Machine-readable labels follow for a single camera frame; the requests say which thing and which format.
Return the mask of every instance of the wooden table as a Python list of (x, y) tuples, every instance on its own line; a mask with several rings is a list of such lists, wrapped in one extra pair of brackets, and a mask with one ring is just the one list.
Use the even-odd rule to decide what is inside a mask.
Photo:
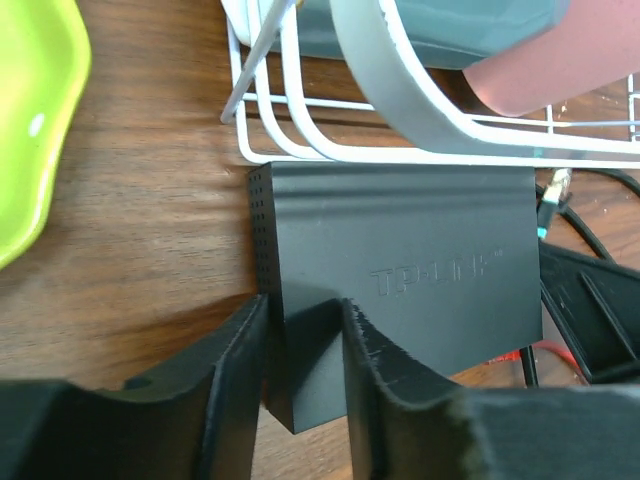
[[(118, 387), (215, 329), (255, 292), (247, 167), (234, 127), (218, 121), (230, 78), (217, 0), (79, 5), (93, 70), (66, 140), (47, 227), (0, 271), (0, 375)], [(306, 62), (305, 77), (311, 94), (360, 98), (340, 62)], [(621, 95), (619, 87), (603, 90), (561, 114), (624, 117)], [(595, 107), (596, 100), (604, 103)], [(342, 141), (401, 143), (379, 127), (344, 127), (326, 115), (325, 131)], [(251, 132), (271, 148), (255, 122)], [(640, 267), (637, 200), (586, 174), (577, 175), (573, 190), (574, 206), (614, 256)], [(584, 248), (562, 225), (552, 240)], [(573, 381), (551, 357), (542, 356), (541, 368), (547, 382)], [(459, 378), (521, 382), (511, 364)], [(255, 478), (350, 478), (344, 420), (296, 437), (265, 412), (260, 422)]]

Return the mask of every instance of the tp-link logo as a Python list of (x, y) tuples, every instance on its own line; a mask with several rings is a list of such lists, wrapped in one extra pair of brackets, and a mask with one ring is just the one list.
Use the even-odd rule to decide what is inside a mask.
[(482, 277), (490, 270), (490, 265), (502, 257), (501, 248), (486, 254), (456, 255), (445, 260), (432, 260), (421, 265), (406, 265), (371, 272), (378, 294), (406, 292), (413, 284), (442, 285), (463, 282)]

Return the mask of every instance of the cable connector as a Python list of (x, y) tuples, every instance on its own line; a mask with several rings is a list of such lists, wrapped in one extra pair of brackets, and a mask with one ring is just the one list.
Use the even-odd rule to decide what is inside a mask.
[(538, 205), (538, 238), (544, 239), (547, 236), (553, 217), (568, 197), (570, 183), (570, 168), (559, 168), (553, 173)]

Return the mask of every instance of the green plate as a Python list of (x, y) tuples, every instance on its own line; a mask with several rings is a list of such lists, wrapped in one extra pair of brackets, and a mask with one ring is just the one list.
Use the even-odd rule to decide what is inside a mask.
[(46, 223), (58, 157), (91, 66), (74, 0), (0, 0), (0, 268)]

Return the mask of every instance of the red wire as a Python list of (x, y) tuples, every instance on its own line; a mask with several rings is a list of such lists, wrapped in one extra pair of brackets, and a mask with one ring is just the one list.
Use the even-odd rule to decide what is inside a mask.
[[(534, 343), (533, 348), (538, 350), (546, 350), (548, 352), (554, 353), (555, 355), (560, 357), (563, 361), (568, 363), (569, 366), (571, 366), (574, 370), (576, 370), (576, 373), (580, 373), (582, 375), (582, 370), (580, 369), (578, 362), (576, 362), (576, 359), (573, 357), (571, 352), (567, 348), (563, 347), (562, 345), (552, 342), (551, 340), (541, 340), (540, 342)], [(493, 360), (489, 360), (486, 363), (491, 364), (491, 363), (498, 363), (498, 362), (513, 362), (516, 360), (520, 360), (520, 352), (517, 350), (515, 352), (501, 355), (497, 358), (494, 358)]]

